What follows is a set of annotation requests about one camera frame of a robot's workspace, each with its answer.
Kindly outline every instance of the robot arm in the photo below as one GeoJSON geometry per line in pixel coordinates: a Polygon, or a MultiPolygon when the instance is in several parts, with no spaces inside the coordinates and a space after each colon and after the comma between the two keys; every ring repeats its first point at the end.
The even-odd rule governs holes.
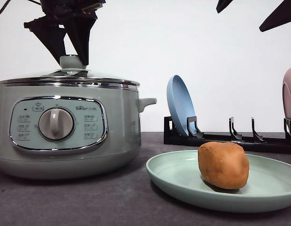
{"type": "Polygon", "coordinates": [[[81,62],[89,64],[89,37],[105,0],[41,0],[45,16],[24,23],[50,51],[56,61],[66,54],[64,37],[68,34],[81,62]]]}
{"type": "MultiPolygon", "coordinates": [[[[233,0],[219,0],[216,10],[220,13],[233,0]]],[[[262,23],[259,29],[262,32],[291,22],[291,0],[284,0],[274,12],[262,23]]]]}

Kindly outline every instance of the pink bowl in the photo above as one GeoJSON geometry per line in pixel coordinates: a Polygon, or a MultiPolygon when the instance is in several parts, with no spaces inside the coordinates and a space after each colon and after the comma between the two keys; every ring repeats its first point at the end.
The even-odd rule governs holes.
{"type": "Polygon", "coordinates": [[[285,117],[291,119],[291,68],[283,78],[283,108],[285,117]]]}

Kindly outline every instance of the brown potato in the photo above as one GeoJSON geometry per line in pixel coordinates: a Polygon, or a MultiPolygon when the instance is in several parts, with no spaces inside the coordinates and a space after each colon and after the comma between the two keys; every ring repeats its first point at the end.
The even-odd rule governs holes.
{"type": "Polygon", "coordinates": [[[244,149],[234,143],[208,142],[198,151],[199,169],[204,179],[225,189],[246,185],[249,161],[244,149]]]}

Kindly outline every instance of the white wall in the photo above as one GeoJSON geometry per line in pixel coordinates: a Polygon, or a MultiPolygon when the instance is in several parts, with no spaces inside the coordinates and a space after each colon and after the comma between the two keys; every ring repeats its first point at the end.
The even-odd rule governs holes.
{"type": "MultiPolygon", "coordinates": [[[[0,0],[0,7],[5,0],[0,0]]],[[[282,80],[291,67],[291,23],[258,27],[282,0],[236,0],[218,15],[217,0],[107,0],[91,31],[89,69],[138,81],[158,103],[141,114],[142,131],[162,131],[166,85],[180,75],[203,131],[283,131],[282,80]]],[[[25,0],[0,16],[0,80],[58,64],[23,22],[43,16],[25,0]]],[[[73,48],[67,40],[67,53],[73,48]]]]}

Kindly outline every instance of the control knob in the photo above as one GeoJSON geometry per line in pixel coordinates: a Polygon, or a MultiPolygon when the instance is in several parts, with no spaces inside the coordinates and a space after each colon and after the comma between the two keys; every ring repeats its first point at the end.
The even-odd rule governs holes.
{"type": "Polygon", "coordinates": [[[52,108],[41,115],[38,124],[44,137],[50,140],[61,140],[72,132],[74,120],[68,111],[61,108],[52,108]]]}

